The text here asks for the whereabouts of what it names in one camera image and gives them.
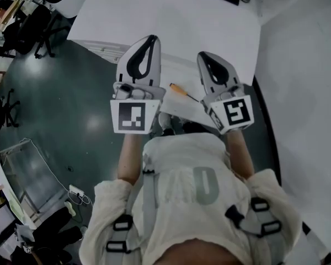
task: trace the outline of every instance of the white tabletop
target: white tabletop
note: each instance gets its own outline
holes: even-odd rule
[[[215,128],[215,123],[205,113],[202,104],[190,97],[174,92],[169,86],[171,83],[175,83],[198,101],[202,100],[206,93],[201,84],[197,66],[184,66],[162,58],[161,69],[161,87],[167,90],[163,98],[161,111]]]
[[[212,52],[251,85],[260,28],[250,7],[224,0],[86,0],[68,39],[131,46],[155,34],[162,53],[196,63],[200,51]]]
[[[7,180],[1,164],[0,164],[0,186],[4,186],[2,191],[3,191],[6,199],[9,201],[10,207],[11,207],[11,204],[15,204],[17,208],[20,207],[18,198],[15,195],[9,181]],[[24,214],[24,219],[22,219],[19,216],[17,216],[17,218],[22,222],[22,224],[29,226],[32,230],[35,230],[37,227],[34,224],[34,222],[32,221],[32,219],[29,217],[29,215],[26,213],[26,211],[23,208],[21,208],[21,210]]]

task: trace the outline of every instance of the harness strap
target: harness strap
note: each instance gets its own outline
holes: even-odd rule
[[[250,247],[257,246],[257,238],[265,239],[271,256],[271,265],[283,264],[285,257],[285,240],[282,234],[282,223],[270,211],[268,202],[250,189],[252,194],[251,208],[244,217],[235,205],[226,211],[226,217],[232,220],[235,227],[249,237]]]
[[[155,172],[153,164],[147,155],[143,158],[145,169],[134,185],[127,200],[125,213],[122,214],[113,224],[113,235],[106,244],[108,264],[122,265],[125,254],[129,255],[140,245],[147,241],[152,235],[154,224],[156,223],[157,208],[155,194]],[[132,207],[138,193],[143,186],[143,236],[139,236],[137,228],[132,218]]]

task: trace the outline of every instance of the office chair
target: office chair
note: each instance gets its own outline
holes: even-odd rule
[[[25,16],[20,10],[20,13],[16,17],[16,21],[7,26],[3,32],[5,42],[3,47],[0,47],[0,54],[5,52],[16,50],[17,52],[25,55],[29,53],[38,42],[38,46],[35,50],[34,56],[36,59],[40,59],[42,55],[39,54],[39,50],[43,44],[46,45],[48,54],[50,57],[54,57],[55,54],[51,52],[51,46],[49,37],[62,30],[69,30],[68,26],[63,28],[52,29],[55,21],[60,17],[55,14],[52,18],[50,11],[43,5],[33,11],[31,15]]]
[[[55,57],[51,52],[49,37],[62,30],[70,30],[68,26],[58,29],[52,29],[55,21],[60,16],[55,14],[52,18],[50,11],[43,5],[39,5],[31,15],[23,21],[18,31],[18,45],[17,51],[21,54],[27,54],[33,48],[34,44],[38,41],[38,46],[34,52],[36,59],[40,59],[42,55],[38,54],[39,50],[46,45],[50,57]]]
[[[17,128],[19,124],[15,123],[13,118],[11,117],[11,110],[14,108],[16,105],[20,104],[20,101],[16,101],[14,104],[10,105],[10,94],[13,93],[14,90],[10,89],[8,95],[7,95],[7,101],[5,105],[3,106],[2,100],[0,99],[0,129],[4,125],[5,120],[6,120],[6,126],[14,126]]]

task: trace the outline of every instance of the gray floor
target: gray floor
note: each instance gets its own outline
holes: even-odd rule
[[[64,41],[65,37],[56,40],[55,58],[45,56],[38,60],[30,53],[12,62],[0,85],[0,94],[6,96],[11,88],[15,89],[10,102],[21,102],[17,110],[20,127],[1,128],[0,150],[24,137],[31,138],[63,185],[73,184],[94,200],[94,186],[115,178],[123,139],[113,133],[110,115],[116,65],[74,42]],[[247,92],[252,95],[255,124],[244,134],[255,168],[273,168],[260,107],[253,89],[247,87]],[[19,177],[37,205],[45,203],[42,197],[62,191],[31,144],[13,156]],[[81,205],[79,210],[83,221],[72,221],[68,227],[88,224],[92,208]],[[75,263],[79,263],[78,246],[68,248]]]

